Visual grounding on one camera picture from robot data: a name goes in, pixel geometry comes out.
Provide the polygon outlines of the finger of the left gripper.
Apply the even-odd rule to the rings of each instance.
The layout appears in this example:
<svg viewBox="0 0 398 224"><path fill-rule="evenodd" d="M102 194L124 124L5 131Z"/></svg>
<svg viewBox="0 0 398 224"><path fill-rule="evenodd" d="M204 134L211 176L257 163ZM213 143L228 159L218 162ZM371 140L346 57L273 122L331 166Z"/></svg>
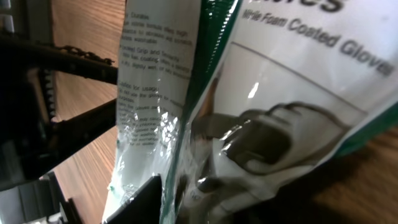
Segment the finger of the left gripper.
<svg viewBox="0 0 398 224"><path fill-rule="evenodd" d="M62 162L116 125L116 100L51 126L50 160Z"/></svg>
<svg viewBox="0 0 398 224"><path fill-rule="evenodd" d="M1 36L1 57L17 68L44 68L105 83L117 84L118 69L110 58L101 58L71 45L56 47L6 35Z"/></svg>

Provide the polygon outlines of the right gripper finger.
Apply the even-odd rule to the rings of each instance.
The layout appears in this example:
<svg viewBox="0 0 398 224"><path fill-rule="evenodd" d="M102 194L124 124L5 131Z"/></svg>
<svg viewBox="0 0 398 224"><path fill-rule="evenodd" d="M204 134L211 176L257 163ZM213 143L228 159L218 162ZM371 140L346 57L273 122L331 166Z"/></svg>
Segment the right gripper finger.
<svg viewBox="0 0 398 224"><path fill-rule="evenodd" d="M159 224L161 197L162 181L156 175L107 218L104 224Z"/></svg>

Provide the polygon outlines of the green 3M gloves package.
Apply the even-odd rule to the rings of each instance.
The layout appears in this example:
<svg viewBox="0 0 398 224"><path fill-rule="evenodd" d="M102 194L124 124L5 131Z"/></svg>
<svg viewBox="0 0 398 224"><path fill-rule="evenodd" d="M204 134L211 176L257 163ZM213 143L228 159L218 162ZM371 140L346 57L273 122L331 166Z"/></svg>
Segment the green 3M gloves package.
<svg viewBox="0 0 398 224"><path fill-rule="evenodd" d="M104 223L223 223L397 123L397 2L128 1Z"/></svg>

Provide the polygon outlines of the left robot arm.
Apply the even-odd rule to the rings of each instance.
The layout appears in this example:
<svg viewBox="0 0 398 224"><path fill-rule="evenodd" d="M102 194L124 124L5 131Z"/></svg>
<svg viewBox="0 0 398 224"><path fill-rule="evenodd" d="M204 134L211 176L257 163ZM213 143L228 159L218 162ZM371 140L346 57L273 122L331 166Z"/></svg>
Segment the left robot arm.
<svg viewBox="0 0 398 224"><path fill-rule="evenodd" d="M116 124L116 101L56 122L53 73L116 84L108 58L66 45L1 36L1 222L28 223L56 213L80 223L54 167Z"/></svg>

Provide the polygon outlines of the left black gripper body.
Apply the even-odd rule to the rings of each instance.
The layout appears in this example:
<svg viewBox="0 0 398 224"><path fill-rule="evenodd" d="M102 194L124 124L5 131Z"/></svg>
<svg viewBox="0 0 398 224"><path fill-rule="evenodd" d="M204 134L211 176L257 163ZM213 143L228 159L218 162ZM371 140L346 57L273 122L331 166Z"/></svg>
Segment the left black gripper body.
<svg viewBox="0 0 398 224"><path fill-rule="evenodd" d="M49 150L55 72L1 60L1 189L38 179L58 165Z"/></svg>

